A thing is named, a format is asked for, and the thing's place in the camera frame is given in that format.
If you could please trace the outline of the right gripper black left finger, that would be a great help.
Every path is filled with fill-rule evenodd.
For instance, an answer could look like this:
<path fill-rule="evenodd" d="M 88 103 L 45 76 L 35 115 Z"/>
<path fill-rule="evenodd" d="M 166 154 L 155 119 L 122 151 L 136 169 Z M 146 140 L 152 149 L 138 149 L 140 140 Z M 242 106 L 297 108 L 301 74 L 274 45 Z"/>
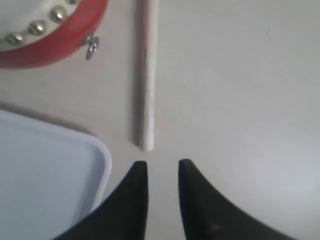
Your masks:
<path fill-rule="evenodd" d="M 149 207 L 148 168 L 136 161 L 90 215 L 58 236 L 59 240 L 143 240 Z"/>

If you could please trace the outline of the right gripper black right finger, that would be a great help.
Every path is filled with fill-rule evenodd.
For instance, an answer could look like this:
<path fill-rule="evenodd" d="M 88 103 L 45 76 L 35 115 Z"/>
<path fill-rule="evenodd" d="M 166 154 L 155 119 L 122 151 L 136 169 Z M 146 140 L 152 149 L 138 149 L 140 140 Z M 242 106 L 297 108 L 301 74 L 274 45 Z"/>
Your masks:
<path fill-rule="evenodd" d="M 178 163 L 179 207 L 188 240 L 289 240 L 245 213 L 203 176 L 190 159 Z"/>

